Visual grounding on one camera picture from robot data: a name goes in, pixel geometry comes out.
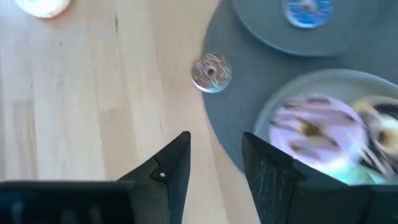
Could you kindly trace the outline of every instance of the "pink frosted donut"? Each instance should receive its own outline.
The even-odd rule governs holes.
[[[360,158],[366,131],[359,115],[332,97],[311,94],[286,101],[271,120],[271,144],[322,172]]]

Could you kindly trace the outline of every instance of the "blue frosted donut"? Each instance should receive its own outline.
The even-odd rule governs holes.
[[[314,28],[326,23],[333,11],[330,0],[285,0],[285,15],[291,24]]]

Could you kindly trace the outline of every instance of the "wooden table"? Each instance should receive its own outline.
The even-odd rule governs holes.
[[[216,0],[0,1],[0,178],[114,180],[187,130],[184,223],[259,223],[190,69]]]

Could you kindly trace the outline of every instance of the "robotic claw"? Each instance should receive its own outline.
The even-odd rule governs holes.
[[[243,136],[243,162],[262,224],[398,223],[398,187],[348,186],[257,138]],[[190,133],[115,182],[3,182],[0,223],[182,222]]]

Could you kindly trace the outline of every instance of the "chocolate donut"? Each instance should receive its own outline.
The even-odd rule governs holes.
[[[398,178],[398,100],[371,96],[357,101],[368,135],[361,163],[390,180]]]

